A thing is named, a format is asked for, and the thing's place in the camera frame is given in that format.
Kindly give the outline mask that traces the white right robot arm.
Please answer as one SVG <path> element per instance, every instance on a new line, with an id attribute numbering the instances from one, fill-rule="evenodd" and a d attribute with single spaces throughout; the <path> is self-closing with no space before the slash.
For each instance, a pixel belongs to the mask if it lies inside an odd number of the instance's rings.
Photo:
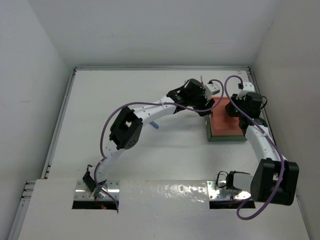
<path id="1" fill-rule="evenodd" d="M 250 177 L 249 189 L 254 202 L 290 206 L 295 197 L 299 166 L 288 161 L 273 142 L 267 122 L 260 117 L 264 96 L 242 89 L 229 95 L 225 107 L 230 117 L 237 117 L 244 137 L 251 144 L 258 167 Z"/>

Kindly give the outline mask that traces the green drawer box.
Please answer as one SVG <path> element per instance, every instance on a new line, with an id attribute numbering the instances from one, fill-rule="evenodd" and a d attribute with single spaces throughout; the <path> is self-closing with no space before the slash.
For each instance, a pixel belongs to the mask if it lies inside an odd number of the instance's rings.
<path id="1" fill-rule="evenodd" d="M 210 125 L 210 117 L 207 115 L 204 117 L 205 119 L 205 131 L 206 138 L 208 142 L 246 142 L 247 139 L 240 132 L 240 135 L 213 135 L 211 130 L 212 127 Z"/>

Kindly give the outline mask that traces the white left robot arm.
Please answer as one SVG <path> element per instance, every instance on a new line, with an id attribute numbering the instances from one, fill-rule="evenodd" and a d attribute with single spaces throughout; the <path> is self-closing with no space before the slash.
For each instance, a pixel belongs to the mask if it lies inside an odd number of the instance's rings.
<path id="1" fill-rule="evenodd" d="M 105 135 L 100 136 L 102 159 L 94 166 L 89 165 L 82 178 L 89 192 L 94 192 L 106 180 L 106 172 L 121 154 L 137 144 L 144 126 L 183 110 L 196 112 L 201 117 L 209 115 L 215 104 L 213 96 L 223 90 L 213 81 L 203 84 L 191 78 L 155 102 L 135 102 L 137 107 L 134 109 L 127 103 L 116 109 L 111 114 L 115 120 L 107 144 L 103 143 Z"/>

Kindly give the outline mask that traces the salmon red drawer box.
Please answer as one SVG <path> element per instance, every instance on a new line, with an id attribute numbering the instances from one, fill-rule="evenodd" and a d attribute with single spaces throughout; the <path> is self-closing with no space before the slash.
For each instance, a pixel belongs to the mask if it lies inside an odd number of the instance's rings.
<path id="1" fill-rule="evenodd" d="M 209 115 L 207 126 L 209 127 L 208 134 L 210 137 L 244 137 L 239 127 L 239 119 L 227 115 L 225 107 L 229 102 L 227 97 L 223 97 Z"/>

